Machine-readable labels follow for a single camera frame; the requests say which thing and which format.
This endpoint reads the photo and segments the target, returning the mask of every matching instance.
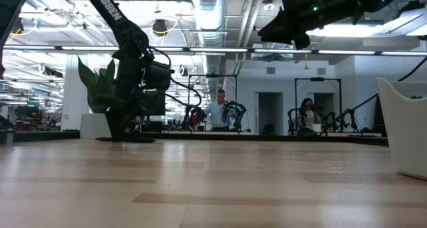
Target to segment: wooden table surface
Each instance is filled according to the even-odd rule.
[[[349,143],[16,143],[0,227],[421,228],[427,182]]]

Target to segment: exposed ceiling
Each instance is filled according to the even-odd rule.
[[[200,29],[194,17],[191,0],[115,0],[119,3],[123,13],[143,31],[149,34],[150,45],[164,47],[197,47],[199,46]],[[361,23],[377,23],[381,25],[394,18],[399,9],[410,0],[398,0],[389,7],[377,12],[365,14]],[[225,47],[237,47],[240,27],[244,22],[244,13],[248,0],[226,0],[224,7],[225,24],[219,30],[224,34]],[[256,2],[252,3],[249,20],[256,10]],[[259,10],[253,27],[247,27],[244,34],[249,34],[248,47],[261,43],[258,30],[267,25],[278,13],[282,6],[281,0],[272,0],[274,8],[266,11]],[[17,35],[9,42],[10,45],[117,45],[111,32],[93,5],[88,0],[27,0],[22,8],[20,17],[24,26],[23,33]],[[169,32],[165,37],[156,37],[151,31],[151,26],[156,19],[165,19]],[[386,38],[351,38],[351,37],[318,37],[311,36],[312,49],[357,49],[357,50],[411,50],[419,46],[415,37],[397,36]],[[105,67],[109,61],[109,54],[89,54],[91,66],[94,69]],[[295,62],[304,60],[304,55],[294,55],[290,60]],[[342,57],[331,55],[309,56],[309,60],[329,61],[330,65],[338,62]],[[189,74],[205,74],[203,55],[173,55],[171,56],[174,67],[180,65],[187,68]],[[56,69],[65,74],[67,55],[57,53],[22,53],[5,52],[4,63],[7,68],[6,79],[50,80],[51,77],[40,72],[40,64]],[[187,82],[187,77],[177,76],[177,79]],[[34,87],[44,87],[47,90],[60,92],[63,88],[63,79],[56,79],[56,83],[38,83]],[[201,82],[199,87],[207,103],[211,84]],[[175,85],[171,92],[180,92]]]

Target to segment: robot workstation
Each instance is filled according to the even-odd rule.
[[[18,14],[26,0],[8,0],[7,5],[13,7],[10,12],[2,12],[1,23],[7,24],[1,27],[1,44],[3,48],[5,42],[13,30],[13,26],[18,19]],[[254,114],[248,114],[247,108],[254,106],[252,103],[238,103],[238,76],[230,75],[235,78],[231,81],[224,74],[203,75],[209,79],[221,79],[223,82],[229,82],[233,89],[229,89],[234,94],[227,94],[232,99],[227,100],[225,91],[218,87],[216,93],[210,94],[209,104],[201,107],[203,95],[194,88],[197,81],[191,80],[189,76],[188,83],[176,81],[173,74],[178,72],[173,69],[172,61],[169,58],[169,52],[173,49],[161,49],[161,47],[152,47],[149,45],[150,37],[140,26],[130,21],[121,11],[119,3],[114,0],[89,0],[97,12],[105,20],[111,29],[113,36],[118,44],[118,50],[112,57],[118,62],[116,76],[113,81],[113,89],[110,94],[102,94],[93,97],[93,102],[99,107],[104,107],[102,111],[105,114],[108,124],[109,135],[99,137],[101,141],[135,141],[135,142],[153,142],[152,138],[167,139],[168,137],[178,139],[208,139],[212,135],[227,135],[228,138],[221,139],[254,139],[248,138],[249,135],[271,135],[274,127],[265,124],[261,129],[250,128]],[[261,41],[270,43],[281,43],[292,45],[294,51],[304,51],[310,45],[310,36],[307,31],[322,29],[324,26],[350,18],[353,25],[364,13],[377,12],[387,7],[394,0],[282,0],[282,7],[271,22],[258,31]],[[161,21],[154,24],[156,29],[162,29]],[[186,51],[197,50],[197,48],[184,47]],[[254,52],[253,49],[246,49],[248,53]],[[155,56],[165,57],[165,63],[155,60]],[[3,78],[5,68],[0,67],[0,73]],[[311,78],[313,82],[326,82],[322,78]],[[188,97],[179,98],[166,93],[170,85],[174,84],[182,89],[188,90]],[[166,99],[172,99],[183,107],[184,112],[181,118],[169,119],[167,121],[153,120],[154,116],[164,116],[166,112]],[[351,109],[345,107],[342,111],[340,100],[340,113],[330,112],[322,114],[319,111],[320,126],[314,129],[306,127],[307,116],[304,110],[292,107],[288,112],[288,127],[291,136],[300,137],[319,137],[319,136],[345,136],[348,133],[343,132],[344,128],[354,130],[352,133],[358,135],[363,133],[381,134],[383,131],[361,131],[354,121],[354,111],[358,107]],[[351,123],[346,122],[345,116],[351,117]]]

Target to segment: ventilation duct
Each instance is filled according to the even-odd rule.
[[[194,19],[200,30],[220,30],[224,26],[224,7],[226,0],[192,0],[194,4]],[[221,47],[224,44],[224,34],[221,33],[198,33],[199,43],[202,47]],[[204,55],[203,69],[206,74],[226,73],[225,57],[219,55]],[[207,79],[207,86],[211,100],[216,97],[218,88],[217,79]]]
[[[280,43],[263,43],[263,44],[253,44],[254,49],[293,49],[291,45],[280,44]],[[262,53],[252,53],[252,61],[264,61],[266,63],[271,63],[273,61],[290,61],[294,55],[292,54],[262,54]]]

